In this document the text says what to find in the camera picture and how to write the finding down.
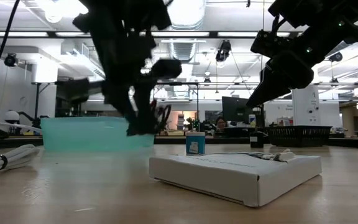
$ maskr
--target computer monitor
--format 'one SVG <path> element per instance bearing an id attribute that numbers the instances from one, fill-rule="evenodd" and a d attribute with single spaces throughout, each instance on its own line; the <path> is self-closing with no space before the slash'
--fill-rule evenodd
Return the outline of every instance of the computer monitor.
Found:
<path id="1" fill-rule="evenodd" d="M 248 123 L 252 108 L 246 106 L 248 100 L 237 97 L 222 96 L 223 119 Z"/>

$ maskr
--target person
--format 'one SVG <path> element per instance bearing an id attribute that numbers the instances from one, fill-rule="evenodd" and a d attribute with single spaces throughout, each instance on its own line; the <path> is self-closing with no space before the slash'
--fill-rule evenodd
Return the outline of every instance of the person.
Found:
<path id="1" fill-rule="evenodd" d="M 223 117 L 218 117 L 216 119 L 216 129 L 217 131 L 223 131 L 223 129 L 227 126 L 227 122 Z"/>

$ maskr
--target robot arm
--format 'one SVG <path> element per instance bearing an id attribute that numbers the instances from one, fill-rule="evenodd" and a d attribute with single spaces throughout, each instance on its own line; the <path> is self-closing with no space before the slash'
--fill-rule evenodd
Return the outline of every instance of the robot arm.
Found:
<path id="1" fill-rule="evenodd" d="M 128 135 L 159 132 L 158 118 L 150 106 L 150 92 L 157 80 L 179 76 L 181 63 L 160 59 L 149 74 L 143 75 L 140 70 L 156 47 L 151 28 L 162 30 L 171 25 L 167 5 L 162 0 L 80 1 L 89 13 L 75 18 L 73 24 L 92 36 L 106 74 L 105 81 L 99 83 L 104 102 L 128 120 Z M 128 95 L 131 86 L 135 89 L 137 113 Z"/>
<path id="2" fill-rule="evenodd" d="M 271 32 L 259 31 L 251 51 L 270 57 L 260 72 L 260 84 L 247 106 L 255 107 L 306 88 L 313 80 L 312 67 L 322 62 L 339 43 L 358 42 L 358 0 L 276 0 L 268 9 L 275 16 Z M 295 38 L 279 37 L 280 25 L 308 26 Z"/>

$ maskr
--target security camera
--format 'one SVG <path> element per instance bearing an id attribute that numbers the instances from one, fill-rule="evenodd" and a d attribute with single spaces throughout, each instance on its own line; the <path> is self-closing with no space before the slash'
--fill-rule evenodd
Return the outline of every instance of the security camera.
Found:
<path id="1" fill-rule="evenodd" d="M 15 53 L 8 53 L 7 57 L 5 58 L 4 64 L 8 67 L 16 67 L 19 64 L 19 60 L 16 57 Z"/>

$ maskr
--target white label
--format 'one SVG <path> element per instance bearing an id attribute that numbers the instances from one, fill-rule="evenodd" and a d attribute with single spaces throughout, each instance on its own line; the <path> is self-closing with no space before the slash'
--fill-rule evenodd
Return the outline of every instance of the white label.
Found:
<path id="1" fill-rule="evenodd" d="M 198 153 L 198 142 L 191 142 L 189 151 L 191 153 Z"/>
<path id="2" fill-rule="evenodd" d="M 250 141 L 250 142 L 257 142 L 257 141 L 258 141 L 258 137 L 256 137 L 256 136 L 251 136 L 251 137 L 249 137 L 249 141 Z"/>

